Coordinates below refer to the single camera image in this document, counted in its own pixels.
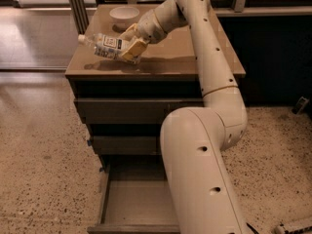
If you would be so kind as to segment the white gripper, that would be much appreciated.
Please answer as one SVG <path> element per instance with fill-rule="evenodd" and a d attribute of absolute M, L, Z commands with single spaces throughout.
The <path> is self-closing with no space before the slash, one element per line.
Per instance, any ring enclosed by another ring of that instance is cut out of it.
<path fill-rule="evenodd" d="M 145 41 L 134 38 L 138 33 L 149 44 L 161 42 L 169 33 L 169 14 L 160 9 L 149 10 L 137 24 L 133 23 L 119 36 L 123 39 L 120 54 L 123 61 L 139 63 L 141 54 L 147 49 Z"/>

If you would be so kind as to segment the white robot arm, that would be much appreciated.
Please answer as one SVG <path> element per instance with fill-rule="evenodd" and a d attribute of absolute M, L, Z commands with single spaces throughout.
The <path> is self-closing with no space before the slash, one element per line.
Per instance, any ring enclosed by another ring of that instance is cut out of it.
<path fill-rule="evenodd" d="M 161 152 L 180 234 L 250 234 L 221 152 L 247 127 L 236 80 L 209 20 L 210 0 L 166 0 L 121 37 L 132 60 L 149 44 L 188 25 L 204 105 L 170 113 L 161 127 Z"/>

